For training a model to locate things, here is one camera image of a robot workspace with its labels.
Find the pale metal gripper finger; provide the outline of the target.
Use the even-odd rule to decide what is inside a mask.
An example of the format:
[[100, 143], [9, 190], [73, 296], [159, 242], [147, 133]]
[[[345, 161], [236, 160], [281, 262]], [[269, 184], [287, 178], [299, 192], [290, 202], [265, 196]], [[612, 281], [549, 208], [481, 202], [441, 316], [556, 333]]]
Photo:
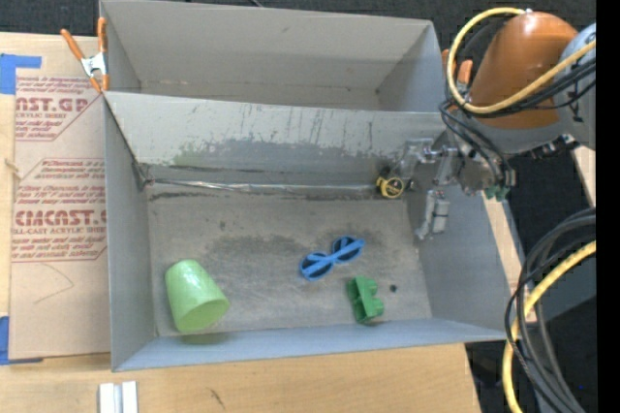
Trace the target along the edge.
[[434, 164], [437, 160], [433, 150], [434, 141], [430, 138], [407, 140], [400, 158], [400, 172], [404, 176], [414, 176], [419, 165]]
[[425, 240], [441, 234], [447, 227], [450, 201], [443, 190], [428, 190], [425, 195], [422, 215], [416, 228], [416, 236]]

